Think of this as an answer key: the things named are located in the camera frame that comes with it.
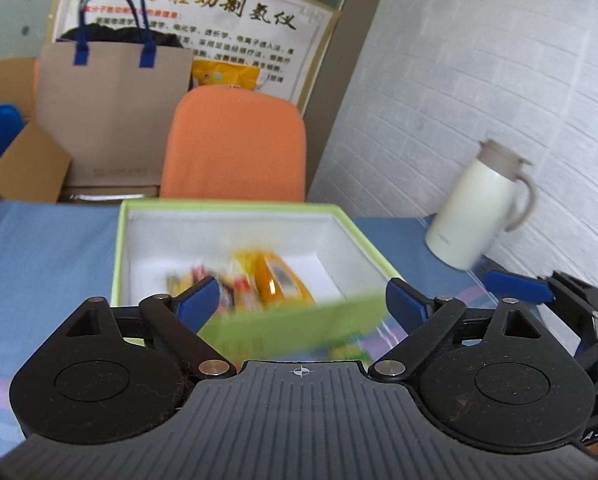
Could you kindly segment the golden transparent snack bag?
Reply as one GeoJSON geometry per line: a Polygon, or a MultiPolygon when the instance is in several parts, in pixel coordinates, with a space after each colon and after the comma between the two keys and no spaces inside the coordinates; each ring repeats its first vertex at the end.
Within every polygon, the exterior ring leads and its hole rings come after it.
{"type": "Polygon", "coordinates": [[[236,252],[234,258],[255,288],[264,309],[305,308],[314,304],[308,287],[276,252],[243,250],[236,252]]]}

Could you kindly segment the clear bag yellow snacks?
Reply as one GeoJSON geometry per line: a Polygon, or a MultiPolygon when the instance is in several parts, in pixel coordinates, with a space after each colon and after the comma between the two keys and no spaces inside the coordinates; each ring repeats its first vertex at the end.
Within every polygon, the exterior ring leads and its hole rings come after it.
{"type": "Polygon", "coordinates": [[[193,315],[232,316],[246,309],[252,292],[245,274],[220,272],[207,266],[192,266],[188,271],[165,274],[167,293],[175,299],[179,318],[193,315]]]}

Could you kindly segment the green cardboard box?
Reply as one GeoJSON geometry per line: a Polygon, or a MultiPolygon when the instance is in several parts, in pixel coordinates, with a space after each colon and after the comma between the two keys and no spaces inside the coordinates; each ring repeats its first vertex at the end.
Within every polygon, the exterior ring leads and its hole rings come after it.
{"type": "Polygon", "coordinates": [[[398,272],[337,206],[126,200],[116,233],[111,302],[166,292],[194,266],[233,276],[241,252],[271,252],[313,304],[213,315],[199,335],[232,361],[284,359],[376,333],[398,272]]]}

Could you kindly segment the white thermos jug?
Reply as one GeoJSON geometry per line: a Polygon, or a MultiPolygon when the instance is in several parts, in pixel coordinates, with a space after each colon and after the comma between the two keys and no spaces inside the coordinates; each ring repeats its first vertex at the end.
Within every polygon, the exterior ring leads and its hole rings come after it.
{"type": "Polygon", "coordinates": [[[470,269],[502,231],[518,229],[537,205],[531,161],[488,139],[453,186],[425,235],[430,252],[451,268],[470,269]]]}

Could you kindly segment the blue striped tablecloth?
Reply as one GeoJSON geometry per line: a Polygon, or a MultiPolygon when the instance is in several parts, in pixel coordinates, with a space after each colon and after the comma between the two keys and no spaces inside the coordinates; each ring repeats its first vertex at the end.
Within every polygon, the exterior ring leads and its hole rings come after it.
{"type": "MultiPolygon", "coordinates": [[[[8,402],[11,378],[83,300],[111,292],[118,216],[118,206],[0,202],[0,456],[23,439],[8,402]]],[[[354,222],[420,292],[493,308],[476,273],[451,269],[428,251],[427,220],[354,222]]]]}

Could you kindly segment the orange chair back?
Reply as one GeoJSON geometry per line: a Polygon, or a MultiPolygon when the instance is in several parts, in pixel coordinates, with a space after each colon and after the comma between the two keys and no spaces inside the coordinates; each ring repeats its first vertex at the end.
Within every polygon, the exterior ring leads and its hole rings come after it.
{"type": "Polygon", "coordinates": [[[306,169],[297,107],[238,87],[199,87],[175,109],[160,196],[302,203],[306,169]]]}

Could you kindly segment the yellow bag behind chair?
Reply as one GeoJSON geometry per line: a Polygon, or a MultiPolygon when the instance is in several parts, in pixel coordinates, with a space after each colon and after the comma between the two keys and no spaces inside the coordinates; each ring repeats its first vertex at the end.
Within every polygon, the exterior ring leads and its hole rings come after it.
{"type": "Polygon", "coordinates": [[[196,58],[192,65],[195,87],[229,86],[256,90],[260,77],[259,68],[196,58]]]}

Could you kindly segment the white poster with text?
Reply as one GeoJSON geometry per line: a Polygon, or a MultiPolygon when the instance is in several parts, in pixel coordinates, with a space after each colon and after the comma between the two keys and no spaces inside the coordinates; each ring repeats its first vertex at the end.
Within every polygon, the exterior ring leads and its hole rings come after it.
{"type": "MultiPolygon", "coordinates": [[[[49,41],[78,24],[80,0],[54,0],[49,41]]],[[[339,18],[313,0],[134,0],[155,32],[173,34],[198,60],[249,65],[258,88],[303,107],[339,18]]]]}

